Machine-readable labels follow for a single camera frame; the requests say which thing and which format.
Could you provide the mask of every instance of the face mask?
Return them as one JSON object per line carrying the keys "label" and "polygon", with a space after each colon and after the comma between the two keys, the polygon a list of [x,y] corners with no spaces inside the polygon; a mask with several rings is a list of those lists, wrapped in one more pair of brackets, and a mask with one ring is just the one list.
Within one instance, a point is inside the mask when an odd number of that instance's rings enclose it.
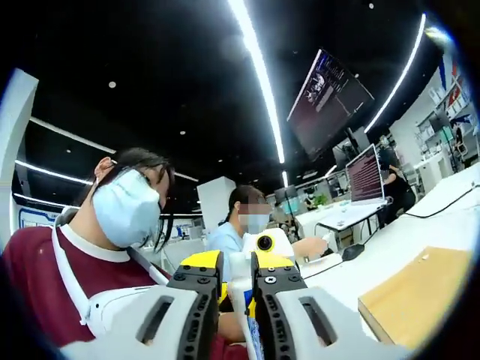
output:
{"label": "face mask", "polygon": [[131,169],[97,189],[93,207],[105,236],[119,248],[128,248],[158,230],[159,199],[142,174]]}
{"label": "face mask", "polygon": [[269,214],[240,214],[238,216],[240,224],[249,234],[259,234],[267,228],[270,220]]}

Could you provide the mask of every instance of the black hair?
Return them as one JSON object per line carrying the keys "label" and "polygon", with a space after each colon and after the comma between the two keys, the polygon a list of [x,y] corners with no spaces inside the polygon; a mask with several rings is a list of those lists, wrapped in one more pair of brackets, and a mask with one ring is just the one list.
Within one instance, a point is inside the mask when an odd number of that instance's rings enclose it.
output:
{"label": "black hair", "polygon": [[[162,213],[166,214],[167,219],[165,237],[161,246],[158,247],[161,242],[165,224],[165,217],[162,217],[158,219],[158,234],[157,238],[154,239],[154,248],[155,250],[160,251],[162,248],[164,248],[164,246],[170,239],[173,228],[173,204],[171,199],[173,199],[172,192],[174,191],[173,185],[175,184],[175,170],[165,157],[161,157],[160,155],[155,154],[154,152],[151,152],[144,148],[129,148],[124,151],[117,151],[112,156],[112,160],[112,169],[98,182],[97,187],[92,193],[92,196],[99,188],[106,184],[109,184],[121,172],[129,169],[144,170],[161,167],[158,181],[163,179],[165,174],[169,177],[169,191],[167,197],[169,201],[167,201],[165,208],[162,209]],[[146,245],[148,240],[150,240],[150,238],[143,239],[142,246]]]}
{"label": "black hair", "polygon": [[232,193],[230,194],[230,198],[228,199],[228,215],[225,218],[225,222],[230,219],[230,215],[232,215],[233,208],[235,207],[235,203],[237,201],[239,201],[241,204],[267,203],[265,195],[263,195],[262,191],[251,185],[239,185],[233,189]]}

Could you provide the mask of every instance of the black camera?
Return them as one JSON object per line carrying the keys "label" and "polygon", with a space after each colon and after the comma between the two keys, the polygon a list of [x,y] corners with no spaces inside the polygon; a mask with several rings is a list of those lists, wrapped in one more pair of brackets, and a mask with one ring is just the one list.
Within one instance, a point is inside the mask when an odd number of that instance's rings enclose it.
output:
{"label": "black camera", "polygon": [[273,240],[267,235],[260,236],[258,240],[256,240],[256,246],[261,251],[270,251],[273,248]]}

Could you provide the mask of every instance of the ceiling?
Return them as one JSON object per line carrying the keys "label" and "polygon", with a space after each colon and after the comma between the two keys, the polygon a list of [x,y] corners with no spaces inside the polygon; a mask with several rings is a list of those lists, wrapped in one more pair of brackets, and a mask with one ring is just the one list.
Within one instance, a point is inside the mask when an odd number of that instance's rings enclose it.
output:
{"label": "ceiling", "polygon": [[[309,162],[286,122],[318,49],[358,74],[375,97],[352,120],[355,130],[389,96],[421,16],[414,1],[245,2],[277,107],[286,155],[281,166],[260,83],[227,0],[45,2],[25,25],[25,46],[13,60],[40,80],[32,115],[111,149],[144,146],[169,157],[180,173],[199,179],[178,178],[175,210],[184,213],[198,207],[196,186],[218,176],[270,194],[281,188],[282,170],[297,184],[308,170],[326,173],[334,164],[331,152]],[[371,141],[410,107],[440,56],[424,36]],[[107,155],[30,122],[19,159],[87,179]],[[70,204],[85,189],[20,167],[14,192]]]}

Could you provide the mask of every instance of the white pillar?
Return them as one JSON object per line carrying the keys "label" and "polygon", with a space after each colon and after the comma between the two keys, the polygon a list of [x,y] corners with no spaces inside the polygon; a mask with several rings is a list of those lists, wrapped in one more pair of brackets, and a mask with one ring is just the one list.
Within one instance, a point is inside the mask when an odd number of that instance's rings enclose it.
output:
{"label": "white pillar", "polygon": [[224,176],[196,187],[207,233],[227,217],[228,199],[235,187],[235,182]]}
{"label": "white pillar", "polygon": [[11,236],[14,225],[11,199],[15,159],[32,114],[38,80],[16,69],[0,103],[0,248]]}

